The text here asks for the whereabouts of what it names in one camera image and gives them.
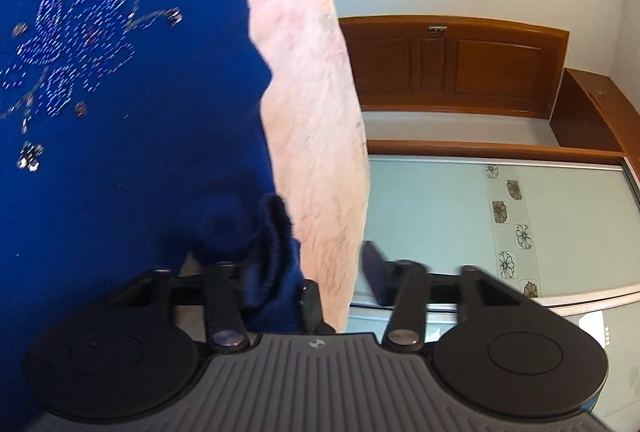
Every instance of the wooden door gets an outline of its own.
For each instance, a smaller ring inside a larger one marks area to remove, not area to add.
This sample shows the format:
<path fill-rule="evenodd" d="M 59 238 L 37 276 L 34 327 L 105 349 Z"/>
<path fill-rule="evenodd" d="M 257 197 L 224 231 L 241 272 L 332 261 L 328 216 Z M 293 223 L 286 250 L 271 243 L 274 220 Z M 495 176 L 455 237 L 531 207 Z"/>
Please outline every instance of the wooden door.
<path fill-rule="evenodd" d="M 340 21 L 366 110 L 550 115 L 569 33 L 484 18 Z"/>

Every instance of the sequin flower embroidery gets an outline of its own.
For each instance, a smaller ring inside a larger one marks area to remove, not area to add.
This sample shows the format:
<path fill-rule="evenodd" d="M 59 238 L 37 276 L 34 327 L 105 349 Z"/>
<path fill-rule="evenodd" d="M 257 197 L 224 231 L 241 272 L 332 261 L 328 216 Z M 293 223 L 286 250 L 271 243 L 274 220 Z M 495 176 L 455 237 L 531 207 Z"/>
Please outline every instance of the sequin flower embroidery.
<path fill-rule="evenodd" d="M 100 78 L 132 58 L 134 48 L 127 42 L 132 30 L 145 29 L 159 17 L 168 18 L 171 26 L 182 20 L 178 8 L 136 18 L 140 0 L 133 0 L 130 13 L 122 11 L 126 1 L 71 0 L 65 7 L 65 0 L 42 0 L 33 25 L 34 35 L 17 46 L 18 62 L 0 71 L 0 88 L 10 90 L 26 84 L 34 66 L 40 68 L 40 80 L 0 113 L 0 119 L 25 105 L 26 132 L 32 113 L 41 108 L 50 116 L 60 114 L 75 89 L 95 90 Z M 27 36 L 31 31 L 27 23 L 18 25 L 21 28 L 14 29 L 14 36 Z"/>

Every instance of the gray ridged footplate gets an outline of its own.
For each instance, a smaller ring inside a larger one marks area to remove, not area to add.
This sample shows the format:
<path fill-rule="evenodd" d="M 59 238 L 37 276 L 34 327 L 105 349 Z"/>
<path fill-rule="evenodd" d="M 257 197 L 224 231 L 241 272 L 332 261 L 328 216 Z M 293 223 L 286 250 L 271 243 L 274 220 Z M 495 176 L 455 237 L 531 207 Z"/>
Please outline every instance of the gray ridged footplate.
<path fill-rule="evenodd" d="M 187 396 L 115 425 L 46 415 L 31 432 L 604 432 L 590 414 L 547 424 L 510 423 L 468 409 L 414 355 L 381 349 L 373 335 L 262 337 L 214 359 Z"/>

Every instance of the black round pad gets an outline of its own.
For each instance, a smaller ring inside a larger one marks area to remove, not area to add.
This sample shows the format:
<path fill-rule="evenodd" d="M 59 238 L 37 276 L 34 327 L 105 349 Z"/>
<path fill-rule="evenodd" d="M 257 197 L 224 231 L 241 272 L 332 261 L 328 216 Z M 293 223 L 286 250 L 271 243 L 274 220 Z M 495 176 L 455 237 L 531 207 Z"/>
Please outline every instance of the black round pad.
<path fill-rule="evenodd" d="M 198 368 L 193 340 L 144 307 L 77 313 L 40 335 L 24 376 L 45 410 L 115 422 L 166 404 Z"/>
<path fill-rule="evenodd" d="M 607 377 L 605 352 L 591 336 L 561 317 L 517 306 L 491 307 L 445 333 L 433 366 L 479 410 L 533 420 L 580 410 Z"/>

